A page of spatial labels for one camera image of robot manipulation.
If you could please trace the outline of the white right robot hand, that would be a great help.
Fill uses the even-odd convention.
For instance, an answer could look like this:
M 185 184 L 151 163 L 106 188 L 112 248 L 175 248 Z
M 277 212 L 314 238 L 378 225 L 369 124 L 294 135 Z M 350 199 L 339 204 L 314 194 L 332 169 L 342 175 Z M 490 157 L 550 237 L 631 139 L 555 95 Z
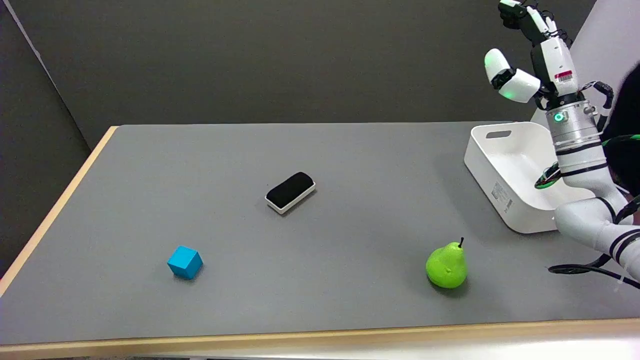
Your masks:
M 565 30 L 558 28 L 550 11 L 537 3 L 527 5 L 516 0 L 498 3 L 503 26 L 519 30 L 531 43 L 533 74 L 510 66 L 505 55 L 492 48 L 484 56 L 487 80 L 504 98 L 527 103 L 534 100 L 540 110 L 580 101 L 578 73 L 569 50 Z

